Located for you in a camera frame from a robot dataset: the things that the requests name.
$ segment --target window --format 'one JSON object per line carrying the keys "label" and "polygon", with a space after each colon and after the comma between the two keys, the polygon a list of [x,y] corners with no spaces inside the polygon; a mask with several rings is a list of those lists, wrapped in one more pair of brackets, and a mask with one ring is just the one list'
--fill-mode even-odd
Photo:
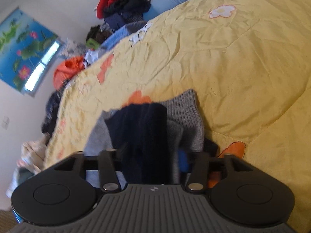
{"label": "window", "polygon": [[46,54],[42,57],[41,61],[37,65],[37,67],[32,72],[31,76],[28,78],[26,84],[25,84],[25,91],[30,94],[34,95],[36,89],[38,88],[38,85],[45,74],[45,71],[48,70],[49,62],[53,58],[53,56],[56,54],[56,52],[61,47],[61,43],[59,41],[55,41],[54,44],[49,48],[49,50],[46,52]]}

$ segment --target bed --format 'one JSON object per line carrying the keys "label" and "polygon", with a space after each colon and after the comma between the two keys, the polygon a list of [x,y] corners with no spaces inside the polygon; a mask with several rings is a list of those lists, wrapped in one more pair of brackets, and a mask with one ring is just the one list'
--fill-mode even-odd
{"label": "bed", "polygon": [[311,229],[311,0],[190,0],[149,21],[64,92],[45,166],[83,151],[103,110],[197,93],[206,137],[288,185]]}

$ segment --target blue pillow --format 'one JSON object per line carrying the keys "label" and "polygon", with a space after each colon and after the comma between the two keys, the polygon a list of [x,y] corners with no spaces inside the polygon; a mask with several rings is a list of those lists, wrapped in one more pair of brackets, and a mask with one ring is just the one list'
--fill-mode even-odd
{"label": "blue pillow", "polygon": [[144,20],[149,21],[162,14],[167,10],[175,8],[177,5],[188,0],[151,0],[151,8],[148,12],[143,13]]}

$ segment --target ribbed gray surface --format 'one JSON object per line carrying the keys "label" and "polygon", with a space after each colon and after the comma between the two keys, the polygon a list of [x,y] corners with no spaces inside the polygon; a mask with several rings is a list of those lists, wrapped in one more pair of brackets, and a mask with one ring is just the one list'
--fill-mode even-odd
{"label": "ribbed gray surface", "polygon": [[106,194],[87,216],[64,226],[39,227],[27,223],[12,233],[293,233],[287,225],[249,229],[217,215],[201,195],[180,185],[133,185]]}

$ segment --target pink lotus flower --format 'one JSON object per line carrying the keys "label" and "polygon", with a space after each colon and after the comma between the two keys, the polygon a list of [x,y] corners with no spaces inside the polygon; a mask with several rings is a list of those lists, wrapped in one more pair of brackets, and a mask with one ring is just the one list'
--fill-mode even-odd
{"label": "pink lotus flower", "polygon": [[23,67],[18,71],[18,77],[21,78],[22,80],[25,80],[28,78],[30,73],[30,68],[23,65]]}
{"label": "pink lotus flower", "polygon": [[38,34],[36,32],[34,32],[34,31],[29,33],[29,36],[31,36],[33,39],[37,39],[38,38]]}

